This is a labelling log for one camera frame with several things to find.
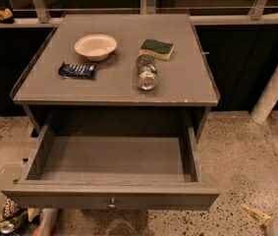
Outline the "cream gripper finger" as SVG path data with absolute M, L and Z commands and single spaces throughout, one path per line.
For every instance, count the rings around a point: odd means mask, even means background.
M 261 228 L 266 228 L 272 217 L 268 214 L 245 204 L 241 204 L 243 211 L 249 215 Z

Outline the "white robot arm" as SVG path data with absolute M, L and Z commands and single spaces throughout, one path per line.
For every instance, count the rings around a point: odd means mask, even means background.
M 277 102 L 278 65 L 254 106 L 250 117 L 255 123 L 262 124 L 267 119 Z M 271 217 L 266 213 L 247 205 L 241 205 L 241 208 L 264 229 L 264 236 L 278 236 L 278 216 Z

